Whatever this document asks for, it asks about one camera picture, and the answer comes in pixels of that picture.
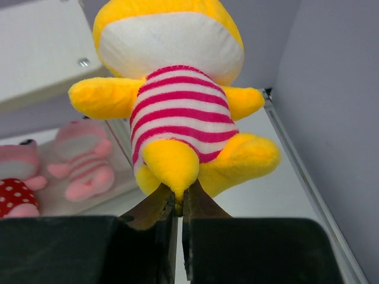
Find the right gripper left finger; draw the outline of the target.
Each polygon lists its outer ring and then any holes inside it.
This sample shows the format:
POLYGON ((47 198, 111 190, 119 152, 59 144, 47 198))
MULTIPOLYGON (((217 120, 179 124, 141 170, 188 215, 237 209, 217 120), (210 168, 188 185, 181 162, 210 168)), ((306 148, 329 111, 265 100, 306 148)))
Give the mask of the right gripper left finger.
POLYGON ((125 214, 4 218, 2 283, 173 283, 175 195, 158 189, 125 214))

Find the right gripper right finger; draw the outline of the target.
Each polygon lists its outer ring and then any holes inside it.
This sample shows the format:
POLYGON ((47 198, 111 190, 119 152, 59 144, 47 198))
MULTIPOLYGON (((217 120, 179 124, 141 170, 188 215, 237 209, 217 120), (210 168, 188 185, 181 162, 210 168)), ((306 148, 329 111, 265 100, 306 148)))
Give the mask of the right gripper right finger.
POLYGON ((184 193, 191 283, 342 283, 325 230, 307 218, 234 218, 195 182, 184 193))

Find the yellow toy pink-striped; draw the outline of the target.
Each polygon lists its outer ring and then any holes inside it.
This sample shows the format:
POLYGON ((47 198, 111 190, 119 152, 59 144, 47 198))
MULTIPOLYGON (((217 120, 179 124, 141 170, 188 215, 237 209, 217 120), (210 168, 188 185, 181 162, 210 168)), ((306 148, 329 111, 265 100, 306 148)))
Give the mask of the yellow toy pink-striped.
POLYGON ((278 146, 236 125, 265 100, 233 86, 244 47, 220 1, 112 0, 95 17, 93 39, 111 77, 75 83, 69 99, 91 118, 129 120, 144 193, 166 185, 181 210, 195 182, 214 197, 277 168, 278 146))

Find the pink toy pink-striped shirt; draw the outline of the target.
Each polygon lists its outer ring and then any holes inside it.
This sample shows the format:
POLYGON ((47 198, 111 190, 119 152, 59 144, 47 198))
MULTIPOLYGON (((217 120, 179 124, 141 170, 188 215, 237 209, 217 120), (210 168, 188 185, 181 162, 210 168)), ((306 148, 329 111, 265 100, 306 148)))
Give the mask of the pink toy pink-striped shirt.
POLYGON ((113 145, 101 122, 83 119, 65 124, 55 136, 53 151, 59 162, 47 170, 58 179, 68 179, 67 200, 84 201, 114 185, 115 172, 107 160, 113 145))

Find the pink toy red polka-dot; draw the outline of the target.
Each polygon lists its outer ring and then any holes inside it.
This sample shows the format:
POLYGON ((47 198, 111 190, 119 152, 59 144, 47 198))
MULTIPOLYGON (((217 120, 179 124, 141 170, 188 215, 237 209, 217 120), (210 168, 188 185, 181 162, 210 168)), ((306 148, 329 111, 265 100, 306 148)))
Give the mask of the pink toy red polka-dot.
POLYGON ((1 146, 1 218, 39 216, 35 191, 46 186, 35 140, 1 146))

